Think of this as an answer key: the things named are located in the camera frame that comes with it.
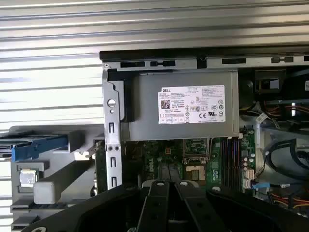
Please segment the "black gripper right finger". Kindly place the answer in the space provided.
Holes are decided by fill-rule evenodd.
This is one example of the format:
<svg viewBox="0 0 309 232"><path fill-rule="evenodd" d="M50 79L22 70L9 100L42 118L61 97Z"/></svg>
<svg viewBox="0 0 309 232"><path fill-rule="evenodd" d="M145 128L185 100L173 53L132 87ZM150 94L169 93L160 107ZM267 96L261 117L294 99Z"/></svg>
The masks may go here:
<svg viewBox="0 0 309 232"><path fill-rule="evenodd" d="M227 187L176 184L199 232L307 232L308 218Z"/></svg>

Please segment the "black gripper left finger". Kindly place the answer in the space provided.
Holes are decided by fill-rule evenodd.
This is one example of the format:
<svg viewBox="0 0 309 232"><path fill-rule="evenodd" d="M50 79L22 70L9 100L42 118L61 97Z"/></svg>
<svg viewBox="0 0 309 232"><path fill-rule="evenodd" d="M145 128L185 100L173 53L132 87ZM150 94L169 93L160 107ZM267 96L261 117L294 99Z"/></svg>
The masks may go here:
<svg viewBox="0 0 309 232"><path fill-rule="evenodd" d="M164 232L169 182L153 181L143 189L124 185L40 219L26 232Z"/></svg>

